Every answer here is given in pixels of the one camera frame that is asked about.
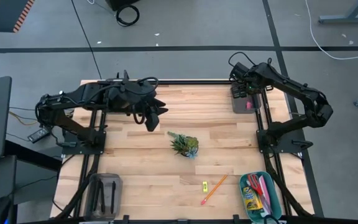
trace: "teal pencil case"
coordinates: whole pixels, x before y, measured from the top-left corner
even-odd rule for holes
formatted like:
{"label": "teal pencil case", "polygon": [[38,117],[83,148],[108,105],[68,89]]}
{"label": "teal pencil case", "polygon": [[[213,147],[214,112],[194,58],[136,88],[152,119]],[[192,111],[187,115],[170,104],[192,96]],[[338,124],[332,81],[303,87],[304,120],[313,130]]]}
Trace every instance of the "teal pencil case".
{"label": "teal pencil case", "polygon": [[[249,173],[249,174],[256,174],[258,178],[260,176],[264,177],[266,189],[268,192],[268,197],[270,199],[270,208],[272,210],[271,215],[274,218],[276,218],[277,220],[280,219],[282,216],[281,206],[280,206],[280,202],[278,201],[277,193],[276,193],[274,183],[273,183],[273,180],[272,180],[272,177],[270,176],[270,174],[268,174],[264,171],[253,172],[253,173]],[[240,193],[241,193],[242,201],[244,203],[244,208],[246,210],[248,217],[251,219],[251,221],[253,221],[254,223],[263,223],[264,218],[261,216],[259,211],[247,209],[246,197],[245,197],[245,193],[244,193],[244,188],[250,187],[250,185],[248,184],[249,181],[247,183],[247,180],[248,180],[248,174],[244,174],[241,176],[240,182],[239,182]],[[271,218],[268,218],[267,223],[274,224],[276,222],[274,220],[272,220]]]}

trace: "wooden table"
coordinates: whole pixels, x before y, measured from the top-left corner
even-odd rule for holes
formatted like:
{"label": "wooden table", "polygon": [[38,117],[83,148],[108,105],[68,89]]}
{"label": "wooden table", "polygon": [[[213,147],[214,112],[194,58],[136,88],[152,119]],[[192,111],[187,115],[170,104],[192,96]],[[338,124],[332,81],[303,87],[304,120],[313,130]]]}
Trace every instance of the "wooden table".
{"label": "wooden table", "polygon": [[[121,220],[123,215],[129,215],[131,220],[232,219],[234,214],[247,218],[239,177],[265,170],[265,166],[255,134],[256,116],[232,112],[229,88],[230,85],[158,86],[156,98],[165,102],[169,111],[160,116],[160,124],[152,133],[144,125],[135,124],[132,116],[108,115],[106,148],[98,172],[119,174],[123,180],[121,211],[116,219]],[[284,94],[274,90],[267,96],[273,121],[290,119]],[[77,108],[73,119],[87,126],[90,116],[90,111]],[[167,131],[197,137],[198,157],[193,160],[175,155]],[[288,189],[313,213],[301,161],[291,154],[280,157]],[[77,155],[60,171],[55,195],[60,207],[77,190],[82,161],[83,156]],[[201,206],[206,196],[202,181],[207,181],[212,190],[224,174],[229,174],[228,178]],[[51,217],[58,213],[53,206]]]}

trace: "pencil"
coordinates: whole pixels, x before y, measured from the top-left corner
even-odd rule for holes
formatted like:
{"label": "pencil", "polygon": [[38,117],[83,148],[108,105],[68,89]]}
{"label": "pencil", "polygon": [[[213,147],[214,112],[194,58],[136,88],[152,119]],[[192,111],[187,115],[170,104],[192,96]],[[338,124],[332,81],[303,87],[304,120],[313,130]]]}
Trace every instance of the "pencil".
{"label": "pencil", "polygon": [[201,205],[204,205],[205,202],[209,199],[210,196],[212,196],[212,194],[215,192],[215,190],[223,183],[224,179],[226,179],[227,174],[225,176],[223,176],[223,178],[219,181],[218,184],[216,184],[216,186],[214,187],[214,189],[205,197],[205,199],[201,202]]}

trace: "black pen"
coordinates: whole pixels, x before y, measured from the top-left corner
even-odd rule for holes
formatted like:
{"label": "black pen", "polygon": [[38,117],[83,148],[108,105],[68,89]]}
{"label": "black pen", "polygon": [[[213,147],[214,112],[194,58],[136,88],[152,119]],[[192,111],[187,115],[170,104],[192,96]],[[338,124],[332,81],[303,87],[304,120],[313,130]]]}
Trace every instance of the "black pen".
{"label": "black pen", "polygon": [[95,183],[95,194],[94,194],[94,198],[93,198],[93,210],[95,211],[96,208],[98,207],[98,199],[99,199],[99,181],[97,181]]}
{"label": "black pen", "polygon": [[101,211],[102,211],[102,214],[104,214],[104,211],[105,211],[105,207],[104,207],[104,185],[103,185],[102,181],[100,181],[99,188],[100,188],[100,199],[101,199]]}
{"label": "black pen", "polygon": [[115,181],[112,182],[112,186],[111,186],[111,206],[110,206],[110,212],[113,213],[114,212],[114,194],[116,191],[116,183]]}

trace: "concrete floor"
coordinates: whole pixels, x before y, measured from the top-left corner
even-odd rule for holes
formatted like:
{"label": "concrete floor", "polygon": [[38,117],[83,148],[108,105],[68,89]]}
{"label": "concrete floor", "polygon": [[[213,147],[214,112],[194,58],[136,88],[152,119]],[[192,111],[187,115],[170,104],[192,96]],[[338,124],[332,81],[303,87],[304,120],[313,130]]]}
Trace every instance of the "concrete floor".
{"label": "concrete floor", "polygon": [[[106,5],[103,0],[96,0]],[[159,46],[273,46],[262,1],[232,0],[148,0],[135,5],[141,16],[132,27],[116,24],[114,13],[86,0],[74,0],[86,34],[93,47]],[[309,0],[313,30],[324,46],[358,46],[358,24],[320,25],[319,15],[344,14],[354,0]],[[281,46],[314,46],[308,28],[304,1],[269,1]],[[123,12],[122,17],[131,17]],[[87,47],[70,0],[36,0],[22,29],[17,34],[0,33],[0,48]],[[103,78],[128,70],[131,78],[227,78],[227,59],[234,51],[153,51],[96,52]],[[352,57],[358,52],[330,52],[338,57]],[[248,52],[255,62],[273,58],[275,52]],[[334,108],[329,123],[320,129],[305,128],[305,136],[314,142],[310,149],[321,204],[326,217],[358,219],[358,60],[337,61],[322,52],[284,52],[289,76],[298,82],[323,91]],[[89,52],[83,53],[8,53],[0,54],[0,77],[13,78],[11,106],[33,108],[40,96],[59,90],[74,90],[82,79],[97,79],[98,73]],[[31,112],[17,111],[22,116]],[[9,118],[8,132],[25,138],[37,130],[21,126]],[[53,139],[37,144],[8,136],[11,141],[42,151],[53,146]],[[59,155],[59,149],[46,153]],[[30,169],[18,178],[22,185],[53,173]],[[56,180],[28,186],[27,195],[42,199],[19,206],[19,222],[46,220],[52,206]],[[18,192],[18,201],[28,200]]]}

